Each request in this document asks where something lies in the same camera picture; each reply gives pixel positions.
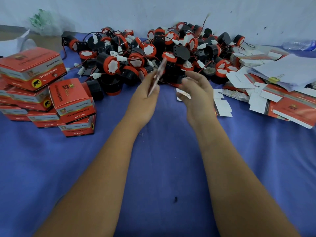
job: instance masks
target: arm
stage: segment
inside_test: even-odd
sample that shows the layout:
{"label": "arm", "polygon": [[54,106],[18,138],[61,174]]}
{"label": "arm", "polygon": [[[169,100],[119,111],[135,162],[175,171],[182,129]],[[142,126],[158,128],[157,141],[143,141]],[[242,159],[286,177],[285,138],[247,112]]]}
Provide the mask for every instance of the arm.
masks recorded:
{"label": "arm", "polygon": [[300,236],[243,161],[217,121],[208,80],[186,72],[177,93],[187,107],[202,153],[216,225],[221,236]]}
{"label": "arm", "polygon": [[159,86],[147,98],[155,72],[134,93],[125,116],[83,175],[53,209],[36,237],[113,236],[134,141],[151,119]]}

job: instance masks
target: table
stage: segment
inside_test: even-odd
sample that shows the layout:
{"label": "table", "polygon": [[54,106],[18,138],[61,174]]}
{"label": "table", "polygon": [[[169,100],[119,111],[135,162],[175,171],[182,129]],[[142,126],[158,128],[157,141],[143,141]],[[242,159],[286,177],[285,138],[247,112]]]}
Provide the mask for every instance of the table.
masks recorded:
{"label": "table", "polygon": [[[66,67],[80,63],[75,52],[67,54]],[[78,77],[77,71],[66,78]],[[135,89],[125,85],[120,95],[96,102],[94,135],[66,138],[59,128],[0,115],[0,236],[36,231],[93,161]],[[219,236],[198,143],[175,93],[160,86],[153,118],[135,141],[115,236]],[[316,236],[316,129],[225,99],[233,117],[219,122],[230,140],[300,234]]]}

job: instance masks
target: wall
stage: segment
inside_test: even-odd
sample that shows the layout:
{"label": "wall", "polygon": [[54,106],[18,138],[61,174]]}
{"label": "wall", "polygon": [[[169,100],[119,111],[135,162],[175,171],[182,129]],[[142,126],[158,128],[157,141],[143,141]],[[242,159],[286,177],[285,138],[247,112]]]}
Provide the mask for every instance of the wall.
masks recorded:
{"label": "wall", "polygon": [[26,26],[37,9],[54,11],[67,31],[149,29],[178,21],[228,32],[255,44],[280,45],[288,38],[316,38],[316,0],[0,0],[0,25]]}

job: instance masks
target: plastic bag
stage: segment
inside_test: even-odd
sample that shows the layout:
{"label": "plastic bag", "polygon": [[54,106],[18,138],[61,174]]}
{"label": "plastic bag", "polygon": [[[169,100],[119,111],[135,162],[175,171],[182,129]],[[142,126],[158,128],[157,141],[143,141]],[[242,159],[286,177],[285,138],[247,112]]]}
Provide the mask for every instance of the plastic bag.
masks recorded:
{"label": "plastic bag", "polygon": [[61,18],[49,11],[39,9],[38,14],[29,18],[29,28],[41,36],[61,36],[64,25]]}

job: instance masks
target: product packaging box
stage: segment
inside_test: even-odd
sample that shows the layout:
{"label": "product packaging box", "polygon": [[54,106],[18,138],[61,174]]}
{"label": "product packaging box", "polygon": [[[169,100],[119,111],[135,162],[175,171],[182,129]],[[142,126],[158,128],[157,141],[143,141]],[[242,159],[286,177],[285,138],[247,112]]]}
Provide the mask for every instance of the product packaging box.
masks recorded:
{"label": "product packaging box", "polygon": [[58,127],[66,137],[94,134],[96,115],[85,117],[71,124],[61,123]]}
{"label": "product packaging box", "polygon": [[69,124],[96,113],[94,101],[77,78],[49,85],[52,103],[63,123]]}
{"label": "product packaging box", "polygon": [[17,106],[0,105],[0,111],[11,121],[31,121],[26,116],[27,110]]}
{"label": "product packaging box", "polygon": [[15,101],[7,93],[11,87],[0,77],[0,104],[15,105]]}
{"label": "product packaging box", "polygon": [[60,54],[41,47],[0,59],[1,77],[29,91],[39,91],[66,74]]}
{"label": "product packaging box", "polygon": [[38,92],[12,87],[7,91],[7,94],[15,101],[16,105],[25,109],[48,111],[52,108],[48,87]]}
{"label": "product packaging box", "polygon": [[54,108],[48,112],[29,111],[27,117],[38,128],[57,127],[60,123],[59,115]]}

